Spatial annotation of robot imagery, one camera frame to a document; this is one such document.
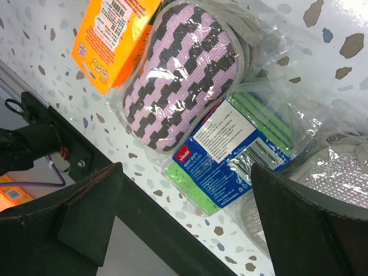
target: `pink and black patterned pad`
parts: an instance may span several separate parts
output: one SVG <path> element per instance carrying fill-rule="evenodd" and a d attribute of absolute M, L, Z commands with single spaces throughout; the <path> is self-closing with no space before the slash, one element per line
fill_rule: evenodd
<path fill-rule="evenodd" d="M 168 154 L 240 83 L 249 64 L 232 28 L 197 3 L 165 7 L 146 51 L 124 94 L 124 115 L 145 145 Z"/>

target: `clear plastic bag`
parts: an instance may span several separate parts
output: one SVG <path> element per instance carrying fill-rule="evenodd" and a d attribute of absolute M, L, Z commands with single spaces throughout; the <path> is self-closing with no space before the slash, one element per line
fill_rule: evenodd
<path fill-rule="evenodd" d="M 323 194 L 368 208 L 368 128 L 361 123 L 366 119 L 346 102 L 335 101 L 314 141 L 281 173 Z M 225 211 L 269 255 L 254 196 Z"/>
<path fill-rule="evenodd" d="M 329 108 L 274 83 L 279 90 L 270 82 L 235 88 L 164 167 L 195 206 L 186 210 L 216 213 L 251 189 L 254 163 L 281 170 L 313 140 Z"/>
<path fill-rule="evenodd" d="M 289 49 L 262 19 L 233 2 L 164 1 L 138 69 L 109 100 L 149 159 L 172 155 L 234 87 Z"/>

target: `blue label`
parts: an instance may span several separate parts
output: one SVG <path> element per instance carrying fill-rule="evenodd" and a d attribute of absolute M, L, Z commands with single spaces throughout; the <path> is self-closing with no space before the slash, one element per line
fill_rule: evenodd
<path fill-rule="evenodd" d="M 253 163 L 278 171 L 291 161 L 227 101 L 198 127 L 173 160 L 220 208 L 252 188 Z"/>

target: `silver textured fabric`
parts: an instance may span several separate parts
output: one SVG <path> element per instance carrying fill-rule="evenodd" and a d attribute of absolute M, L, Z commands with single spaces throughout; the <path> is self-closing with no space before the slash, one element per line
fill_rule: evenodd
<path fill-rule="evenodd" d="M 314 154 L 290 177 L 323 194 L 368 208 L 368 144 L 334 145 Z M 267 244 L 257 235 L 262 225 L 255 200 L 241 207 L 241 219 L 249 237 L 268 252 Z"/>

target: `red logo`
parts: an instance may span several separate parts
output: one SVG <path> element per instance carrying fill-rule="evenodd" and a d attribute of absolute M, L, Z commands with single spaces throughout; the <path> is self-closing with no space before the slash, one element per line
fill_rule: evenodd
<path fill-rule="evenodd" d="M 178 153 L 175 155 L 176 159 L 179 160 L 180 163 L 184 163 L 186 159 L 190 157 L 191 151 L 187 145 L 184 145 Z"/>

